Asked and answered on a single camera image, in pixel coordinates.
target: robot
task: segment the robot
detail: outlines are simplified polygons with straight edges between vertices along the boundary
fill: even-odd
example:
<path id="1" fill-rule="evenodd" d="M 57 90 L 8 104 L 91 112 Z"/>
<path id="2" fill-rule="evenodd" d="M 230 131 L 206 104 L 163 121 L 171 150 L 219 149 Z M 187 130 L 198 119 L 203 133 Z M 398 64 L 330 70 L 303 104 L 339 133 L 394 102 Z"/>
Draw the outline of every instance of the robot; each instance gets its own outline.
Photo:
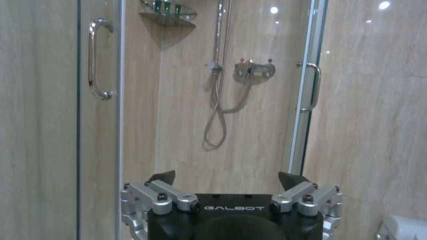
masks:
<path id="1" fill-rule="evenodd" d="M 335 240 L 343 215 L 338 186 L 279 172 L 278 194 L 198 194 L 173 184 L 175 171 L 121 192 L 122 221 L 135 240 Z"/>

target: green bottle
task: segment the green bottle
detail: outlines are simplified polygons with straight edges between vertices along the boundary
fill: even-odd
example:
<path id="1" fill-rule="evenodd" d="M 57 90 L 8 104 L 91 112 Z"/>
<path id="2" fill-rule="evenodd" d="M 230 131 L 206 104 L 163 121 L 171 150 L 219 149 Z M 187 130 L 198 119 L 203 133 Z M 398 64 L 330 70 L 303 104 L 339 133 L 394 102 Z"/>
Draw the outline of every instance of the green bottle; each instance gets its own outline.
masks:
<path id="1" fill-rule="evenodd" d="M 182 16 L 182 5 L 177 4 L 175 5 L 175 17 L 181 17 Z"/>
<path id="2" fill-rule="evenodd" d="M 165 2 L 165 14 L 171 15 L 171 2 L 170 1 Z"/>
<path id="3" fill-rule="evenodd" d="M 154 12 L 157 14 L 162 13 L 162 1 L 161 0 L 154 1 Z"/>

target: corner shelf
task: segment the corner shelf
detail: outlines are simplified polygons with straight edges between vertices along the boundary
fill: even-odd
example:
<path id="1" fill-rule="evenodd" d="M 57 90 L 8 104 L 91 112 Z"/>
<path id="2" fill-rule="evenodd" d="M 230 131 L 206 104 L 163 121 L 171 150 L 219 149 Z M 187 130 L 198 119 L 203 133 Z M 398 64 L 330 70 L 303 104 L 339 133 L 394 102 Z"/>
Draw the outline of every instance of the corner shelf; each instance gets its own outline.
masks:
<path id="1" fill-rule="evenodd" d="M 155 2 L 162 2 L 161 12 L 155 12 Z M 158 0 L 141 0 L 142 11 L 141 16 L 150 19 L 161 26 L 165 27 L 197 27 L 193 23 L 194 18 L 198 13 L 187 6 L 174 2 L 174 1 L 158 1 Z M 166 3 L 170 3 L 170 14 L 166 14 Z M 181 6 L 181 14 L 175 14 L 177 7 Z"/>

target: shower door handle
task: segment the shower door handle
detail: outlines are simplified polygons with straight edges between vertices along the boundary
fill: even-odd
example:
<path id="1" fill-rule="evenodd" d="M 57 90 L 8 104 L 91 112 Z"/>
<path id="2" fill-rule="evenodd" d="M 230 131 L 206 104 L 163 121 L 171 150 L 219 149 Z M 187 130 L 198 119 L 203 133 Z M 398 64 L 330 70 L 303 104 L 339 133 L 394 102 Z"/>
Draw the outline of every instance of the shower door handle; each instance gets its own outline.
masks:
<path id="1" fill-rule="evenodd" d="M 89 87 L 94 96 L 101 100 L 109 100 L 113 97 L 111 91 L 102 91 L 98 88 L 97 80 L 97 38 L 98 30 L 101 27 L 106 27 L 109 31 L 114 32 L 114 23 L 105 18 L 98 18 L 89 25 Z"/>
<path id="2" fill-rule="evenodd" d="M 299 61 L 298 64 L 297 64 L 299 67 L 303 65 L 303 62 Z M 302 108 L 301 109 L 301 112 L 302 113 L 309 113 L 314 110 L 314 108 L 317 107 L 318 105 L 318 100 L 319 100 L 319 90 L 321 90 L 321 82 L 322 82 L 322 70 L 321 68 L 318 67 L 317 64 L 314 63 L 307 63 L 307 67 L 311 67 L 315 69 L 315 73 L 317 73 L 317 81 L 314 82 L 314 95 L 313 95 L 313 101 L 311 101 L 311 104 L 310 104 L 310 107 L 307 108 Z"/>

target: shower enclosure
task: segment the shower enclosure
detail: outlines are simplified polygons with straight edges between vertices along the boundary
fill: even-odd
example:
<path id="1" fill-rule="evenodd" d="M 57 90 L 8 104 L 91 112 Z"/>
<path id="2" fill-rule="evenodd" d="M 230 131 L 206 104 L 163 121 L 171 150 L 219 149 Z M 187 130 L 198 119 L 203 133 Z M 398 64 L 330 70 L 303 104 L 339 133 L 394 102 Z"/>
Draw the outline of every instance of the shower enclosure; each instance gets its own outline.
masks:
<path id="1" fill-rule="evenodd" d="M 0 239 L 126 239 L 121 188 L 155 172 L 186 191 L 257 194 L 302 171 L 327 0 L 183 0 L 190 26 L 162 26 L 146 2 L 0 2 Z M 245 103 L 206 149 L 213 97 Z"/>

